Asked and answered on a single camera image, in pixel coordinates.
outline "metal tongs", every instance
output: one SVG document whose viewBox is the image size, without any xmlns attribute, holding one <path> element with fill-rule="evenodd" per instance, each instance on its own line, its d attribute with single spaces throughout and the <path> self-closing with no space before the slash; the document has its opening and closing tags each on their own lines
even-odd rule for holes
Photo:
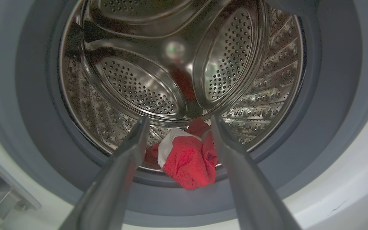
<svg viewBox="0 0 368 230">
<path fill-rule="evenodd" d="M 228 173 L 241 230 L 300 230 L 257 164 L 219 116 L 211 127 L 219 161 Z M 150 120 L 140 118 L 109 157 L 96 180 L 76 204 L 60 230 L 120 230 L 134 172 L 147 146 Z"/>
</svg>

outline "white fabric trim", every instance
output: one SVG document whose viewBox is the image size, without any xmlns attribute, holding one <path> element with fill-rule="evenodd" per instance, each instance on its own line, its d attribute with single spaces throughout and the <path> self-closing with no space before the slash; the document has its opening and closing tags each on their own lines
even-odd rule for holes
<svg viewBox="0 0 368 230">
<path fill-rule="evenodd" d="M 170 130 L 170 132 L 165 136 L 165 138 L 160 142 L 160 145 L 158 147 L 158 164 L 161 168 L 165 165 L 165 162 L 167 161 L 167 157 L 171 153 L 171 150 L 173 148 L 173 140 L 176 137 L 195 137 L 198 140 L 202 141 L 201 138 L 194 136 L 192 134 L 189 134 L 179 128 L 173 128 Z"/>
</svg>

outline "red and white sock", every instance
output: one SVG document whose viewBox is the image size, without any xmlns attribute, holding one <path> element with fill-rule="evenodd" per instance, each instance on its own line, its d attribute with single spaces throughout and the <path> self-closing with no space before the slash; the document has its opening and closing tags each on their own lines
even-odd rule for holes
<svg viewBox="0 0 368 230">
<path fill-rule="evenodd" d="M 214 183 L 218 159 L 209 125 L 199 118 L 187 132 L 173 128 L 159 144 L 157 160 L 163 171 L 185 189 Z"/>
</svg>

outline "washing machine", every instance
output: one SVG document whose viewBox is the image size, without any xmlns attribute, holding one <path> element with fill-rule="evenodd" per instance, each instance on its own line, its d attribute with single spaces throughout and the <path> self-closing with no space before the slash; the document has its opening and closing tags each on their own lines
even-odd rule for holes
<svg viewBox="0 0 368 230">
<path fill-rule="evenodd" d="M 368 229 L 368 1 L 0 0 L 0 229 L 57 229 L 140 116 L 219 115 L 302 229 Z M 238 229 L 144 162 L 123 229 Z"/>
</svg>

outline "red cloth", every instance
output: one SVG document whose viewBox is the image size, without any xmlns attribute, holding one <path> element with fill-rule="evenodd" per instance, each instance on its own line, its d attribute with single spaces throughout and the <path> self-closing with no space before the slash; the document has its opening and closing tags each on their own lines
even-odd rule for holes
<svg viewBox="0 0 368 230">
<path fill-rule="evenodd" d="M 147 163 L 152 163 L 155 165 L 158 165 L 158 146 L 160 145 L 160 143 L 157 143 L 155 145 L 153 145 L 152 147 L 149 147 L 146 150 L 146 154 L 144 155 L 144 161 Z"/>
<path fill-rule="evenodd" d="M 172 137 L 168 137 L 169 134 L 163 140 L 165 143 L 171 142 L 172 148 L 167 159 L 158 159 L 158 162 L 165 162 L 163 171 L 184 189 L 193 190 L 215 182 L 215 166 L 218 158 L 212 133 L 209 130 L 210 126 L 198 118 L 190 124 L 187 133 L 199 138 L 204 135 L 204 142 L 194 136 L 178 135 L 172 139 Z M 165 157 L 158 154 L 159 151 L 159 143 L 157 143 L 146 151 L 146 156 L 149 156 L 148 158 L 150 156 L 153 158 L 156 156 Z"/>
<path fill-rule="evenodd" d="M 185 99 L 194 100 L 196 94 L 194 93 L 193 83 L 191 80 L 191 75 L 186 73 L 184 70 L 180 70 L 175 66 L 171 66 L 171 77 L 175 80 L 183 93 Z"/>
</svg>

